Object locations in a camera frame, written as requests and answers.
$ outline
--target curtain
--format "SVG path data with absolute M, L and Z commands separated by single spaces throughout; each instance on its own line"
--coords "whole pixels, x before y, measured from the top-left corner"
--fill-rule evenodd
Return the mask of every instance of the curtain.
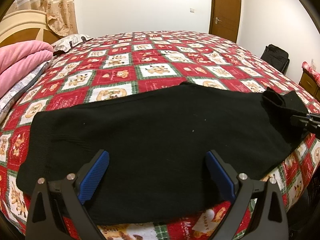
M 59 36 L 78 33 L 74 0 L 15 0 L 7 14 L 25 9 L 46 12 L 49 28 Z

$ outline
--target wooden cabinet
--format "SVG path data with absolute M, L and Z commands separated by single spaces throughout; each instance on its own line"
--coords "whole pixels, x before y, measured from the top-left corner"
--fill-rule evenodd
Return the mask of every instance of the wooden cabinet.
M 299 85 L 320 102 L 320 88 L 312 75 L 305 70 L 303 70 Z

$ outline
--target headboard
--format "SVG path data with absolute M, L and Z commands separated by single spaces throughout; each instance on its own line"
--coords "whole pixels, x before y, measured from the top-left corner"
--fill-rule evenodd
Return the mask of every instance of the headboard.
M 0 22 L 0 47 L 31 40 L 52 44 L 60 38 L 47 26 L 46 13 L 42 11 L 16 11 L 6 15 Z

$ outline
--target white wall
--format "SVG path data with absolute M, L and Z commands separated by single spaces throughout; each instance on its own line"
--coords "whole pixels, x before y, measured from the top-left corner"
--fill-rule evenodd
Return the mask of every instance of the white wall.
M 157 30 L 208 33 L 211 16 L 211 0 L 75 0 L 75 7 L 79 33 L 92 37 Z
M 274 44 L 289 53 L 286 76 L 299 82 L 302 62 L 320 69 L 320 34 L 299 0 L 245 0 L 238 44 L 257 56 Z

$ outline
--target blue gripper pad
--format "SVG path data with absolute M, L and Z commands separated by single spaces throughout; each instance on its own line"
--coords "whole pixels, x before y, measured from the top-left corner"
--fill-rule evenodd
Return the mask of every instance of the blue gripper pad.
M 224 163 L 214 150 L 206 153 L 205 163 L 223 200 L 230 201 L 233 204 L 239 189 L 236 171 L 230 164 Z
M 83 165 L 77 173 L 76 189 L 82 205 L 92 198 L 109 166 L 109 161 L 109 153 L 105 150 L 99 150 L 94 158 Z

